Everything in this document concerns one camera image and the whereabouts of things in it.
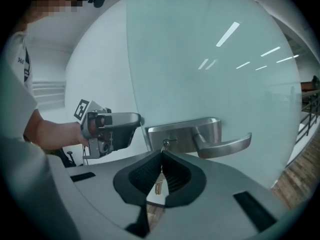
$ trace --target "fluorescent light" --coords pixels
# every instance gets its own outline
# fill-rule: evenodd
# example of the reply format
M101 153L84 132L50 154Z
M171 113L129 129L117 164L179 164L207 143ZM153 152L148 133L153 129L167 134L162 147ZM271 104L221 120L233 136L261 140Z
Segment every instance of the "fluorescent light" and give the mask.
M210 69L216 62L217 62L217 60L215 59L209 66L206 67L205 70Z
M243 66L245 66L245 65L247 65L247 64L249 64L249 63L250 63L250 61L248 61L248 62L246 62L246 63L242 64L241 66L236 67L235 69L236 69L236 70L237 70L237 69L240 69L241 67L243 67Z
M274 48L274 49L272 49L272 50L270 50L270 51L267 51L266 53L264 53L264 54L262 54L262 55L260 55L261 57L263 57L263 56L266 56L266 55L268 55L268 54L270 54L270 53L272 53L272 52L274 52L274 51L276 51L276 50L279 50L280 49L280 46L278 46L277 48Z
M286 61L286 60L290 60L290 59L292 59L292 58L293 58L293 57L285 58L285 59L282 59L282 60L277 61L276 63L284 62L284 61Z
M223 43L231 36L231 34L239 27L238 22L234 22L231 27L225 32L223 37L220 39L220 41L216 44L216 46L220 47L223 45Z
M207 63L208 59L206 58L202 64L200 65L200 67L198 68L198 70L202 69L202 67Z
M266 68L267 66L262 66L262 67L259 67L257 68L256 70L260 70L260 69L263 69L263 68Z

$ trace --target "wooden floor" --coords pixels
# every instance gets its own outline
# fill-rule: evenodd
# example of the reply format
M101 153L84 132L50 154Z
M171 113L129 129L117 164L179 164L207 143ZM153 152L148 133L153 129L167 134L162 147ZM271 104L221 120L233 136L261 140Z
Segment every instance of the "wooden floor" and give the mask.
M312 196L319 178L320 127L307 147L283 171L272 191L288 209L293 209ZM154 229L164 212L163 208L147 205L150 230Z

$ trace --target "railing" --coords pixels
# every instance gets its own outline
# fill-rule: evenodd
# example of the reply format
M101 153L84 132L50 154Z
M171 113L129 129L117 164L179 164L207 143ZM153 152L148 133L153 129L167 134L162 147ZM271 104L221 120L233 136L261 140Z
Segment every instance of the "railing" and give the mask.
M65 81L33 81L32 89L40 112L65 106Z
M320 115L320 90L307 91L302 94L302 112L307 112L307 115L303 117L300 124L302 124L306 119L308 119L308 121L304 127L299 130L298 136L306 128L307 130L299 137L295 144L297 144L305 135L308 136L310 128L317 123L318 116Z

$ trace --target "lever handle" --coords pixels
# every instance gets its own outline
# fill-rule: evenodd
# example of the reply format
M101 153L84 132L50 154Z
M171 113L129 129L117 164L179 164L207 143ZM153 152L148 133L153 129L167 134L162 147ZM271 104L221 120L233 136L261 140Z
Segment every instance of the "lever handle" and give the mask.
M193 142L198 156L203 159L224 157L249 147L252 133L249 132L245 137L230 141L212 143L206 142L205 138L197 133L193 136Z

